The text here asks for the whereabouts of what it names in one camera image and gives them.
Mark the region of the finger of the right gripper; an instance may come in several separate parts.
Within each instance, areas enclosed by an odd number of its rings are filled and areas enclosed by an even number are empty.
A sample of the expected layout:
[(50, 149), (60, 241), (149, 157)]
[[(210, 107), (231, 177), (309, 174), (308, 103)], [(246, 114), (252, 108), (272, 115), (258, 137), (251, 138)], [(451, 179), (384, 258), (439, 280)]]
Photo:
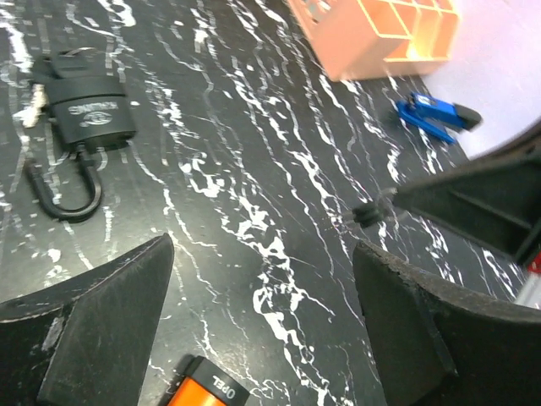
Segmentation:
[(540, 253), (540, 154), (469, 162), (399, 187), (393, 204), (529, 266)]

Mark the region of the orange black padlock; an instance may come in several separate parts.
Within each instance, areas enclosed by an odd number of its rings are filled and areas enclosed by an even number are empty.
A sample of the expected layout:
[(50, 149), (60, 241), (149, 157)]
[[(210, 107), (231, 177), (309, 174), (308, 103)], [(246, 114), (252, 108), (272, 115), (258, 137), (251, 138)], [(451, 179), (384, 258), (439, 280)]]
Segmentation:
[(195, 356), (182, 374), (169, 406), (244, 406), (249, 390), (204, 356)]

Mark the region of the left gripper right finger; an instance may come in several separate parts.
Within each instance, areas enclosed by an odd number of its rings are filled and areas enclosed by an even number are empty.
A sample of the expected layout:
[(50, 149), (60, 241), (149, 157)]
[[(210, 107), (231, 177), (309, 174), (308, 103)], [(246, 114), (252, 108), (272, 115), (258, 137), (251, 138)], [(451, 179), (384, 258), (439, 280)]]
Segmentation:
[(538, 405), (540, 312), (474, 292), (368, 241), (352, 255), (389, 405)]

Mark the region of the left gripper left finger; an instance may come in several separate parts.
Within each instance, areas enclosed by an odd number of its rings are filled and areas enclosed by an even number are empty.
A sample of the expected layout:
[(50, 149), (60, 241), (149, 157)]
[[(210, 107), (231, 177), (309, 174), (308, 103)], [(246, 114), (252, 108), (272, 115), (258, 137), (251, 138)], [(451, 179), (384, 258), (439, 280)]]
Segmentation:
[(135, 405), (172, 273), (168, 234), (1, 304), (3, 405)]

